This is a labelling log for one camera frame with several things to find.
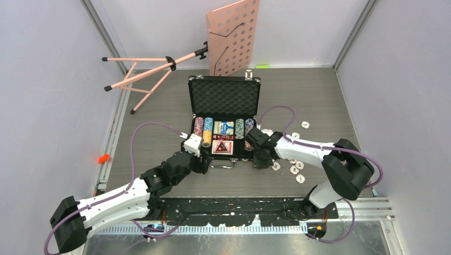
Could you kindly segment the blue playing card deck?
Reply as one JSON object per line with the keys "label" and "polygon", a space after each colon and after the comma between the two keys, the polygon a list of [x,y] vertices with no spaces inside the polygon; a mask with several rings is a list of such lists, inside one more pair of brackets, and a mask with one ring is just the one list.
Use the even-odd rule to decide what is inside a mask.
{"label": "blue playing card deck", "polygon": [[214,121],[213,134],[234,135],[235,123],[233,121]]}

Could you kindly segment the red white chip stack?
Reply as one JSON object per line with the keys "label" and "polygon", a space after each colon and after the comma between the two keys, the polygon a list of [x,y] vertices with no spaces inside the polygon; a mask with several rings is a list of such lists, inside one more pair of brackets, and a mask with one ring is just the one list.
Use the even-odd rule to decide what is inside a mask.
{"label": "red white chip stack", "polygon": [[195,121],[194,121],[193,133],[196,134],[199,137],[202,137],[203,136],[203,129],[204,129],[204,118],[196,117]]}

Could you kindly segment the black poker set case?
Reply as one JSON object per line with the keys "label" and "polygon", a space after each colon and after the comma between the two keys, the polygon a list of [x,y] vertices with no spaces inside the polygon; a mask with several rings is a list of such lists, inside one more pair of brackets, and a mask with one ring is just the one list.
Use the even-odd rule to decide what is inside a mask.
{"label": "black poker set case", "polygon": [[[255,119],[260,98],[261,79],[236,76],[190,75],[188,89],[193,120],[211,117],[214,121]],[[212,160],[253,161],[253,152],[244,148],[245,139],[233,141],[232,155],[212,154],[212,146],[201,147],[201,154],[208,153]]]}

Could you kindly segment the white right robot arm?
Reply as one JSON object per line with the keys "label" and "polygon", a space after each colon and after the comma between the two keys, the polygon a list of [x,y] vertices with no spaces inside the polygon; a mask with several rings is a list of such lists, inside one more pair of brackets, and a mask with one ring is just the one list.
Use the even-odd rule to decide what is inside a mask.
{"label": "white right robot arm", "polygon": [[347,139],[319,143],[297,139],[282,132],[268,135],[252,128],[245,136],[254,148],[254,166],[268,168],[278,159],[293,159],[322,169],[327,180],[314,186],[301,201],[301,210],[311,218],[319,217],[329,204],[342,198],[356,200],[375,169]]}

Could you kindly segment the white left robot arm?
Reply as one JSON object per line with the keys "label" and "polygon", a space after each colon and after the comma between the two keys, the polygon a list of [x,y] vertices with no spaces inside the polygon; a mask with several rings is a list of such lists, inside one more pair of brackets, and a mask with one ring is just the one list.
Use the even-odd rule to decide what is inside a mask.
{"label": "white left robot arm", "polygon": [[68,253],[87,239],[120,222],[162,216],[161,196],[170,192],[190,173],[205,174],[212,159],[178,151],[159,166],[148,169],[129,184],[96,197],[77,201],[63,199],[49,222],[59,253]]}

